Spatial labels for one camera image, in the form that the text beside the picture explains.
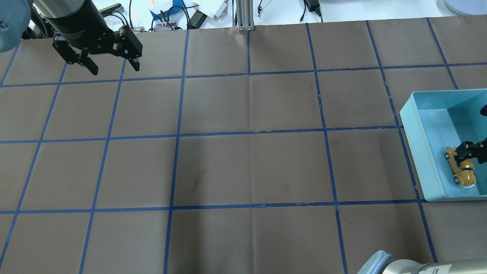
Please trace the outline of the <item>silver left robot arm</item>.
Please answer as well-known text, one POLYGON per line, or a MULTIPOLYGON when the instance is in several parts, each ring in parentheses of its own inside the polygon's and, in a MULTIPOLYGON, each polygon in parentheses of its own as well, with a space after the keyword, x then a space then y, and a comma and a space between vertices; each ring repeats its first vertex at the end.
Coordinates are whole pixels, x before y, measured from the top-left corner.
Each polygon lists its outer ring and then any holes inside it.
POLYGON ((124 24, 112 30, 91 0, 2 0, 0 11, 1 52, 19 45, 29 22, 37 20, 67 64, 79 64, 96 76, 99 68, 91 56, 111 54, 140 70, 143 45, 132 28, 124 24))

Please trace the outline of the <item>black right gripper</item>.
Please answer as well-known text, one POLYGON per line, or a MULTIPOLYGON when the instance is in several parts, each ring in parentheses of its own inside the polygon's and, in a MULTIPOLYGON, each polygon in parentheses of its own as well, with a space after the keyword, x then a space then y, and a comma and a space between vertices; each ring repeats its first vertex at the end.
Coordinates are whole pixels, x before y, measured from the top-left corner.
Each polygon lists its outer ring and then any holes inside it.
MULTIPOLYGON (((480 109, 480 114, 485 117, 487 116, 487 105, 484 105, 480 109)), ((459 168, 474 169, 474 158, 477 158, 480 164, 486 163, 487 161, 487 138, 477 144, 473 142, 462 142, 456 148, 455 152, 455 161, 459 168)))

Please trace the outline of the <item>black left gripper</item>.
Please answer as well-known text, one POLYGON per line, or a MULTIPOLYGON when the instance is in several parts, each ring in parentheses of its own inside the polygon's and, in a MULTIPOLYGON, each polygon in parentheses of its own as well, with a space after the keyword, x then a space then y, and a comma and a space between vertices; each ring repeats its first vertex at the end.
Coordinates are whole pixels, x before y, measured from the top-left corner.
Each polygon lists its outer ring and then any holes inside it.
POLYGON ((89 54, 112 54, 140 71, 143 45, 129 26, 111 30, 91 0, 41 0, 40 12, 54 27, 53 47, 67 64, 78 64, 97 76, 89 54))

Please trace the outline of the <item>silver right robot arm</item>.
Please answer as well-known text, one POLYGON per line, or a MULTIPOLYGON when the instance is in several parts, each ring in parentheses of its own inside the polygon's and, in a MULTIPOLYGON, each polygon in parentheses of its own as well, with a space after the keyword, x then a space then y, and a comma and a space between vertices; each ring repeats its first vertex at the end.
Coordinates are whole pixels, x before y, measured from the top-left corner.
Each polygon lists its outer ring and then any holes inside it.
MULTIPOLYGON (((457 104, 421 107, 409 101, 400 115, 409 141, 424 197, 429 202, 480 201, 486 172, 474 172, 474 162, 486 162, 486 141, 467 142, 486 135, 486 105, 457 104)), ((377 251, 360 269, 361 274, 485 274, 486 257, 446 263, 420 264, 394 260, 377 251)))

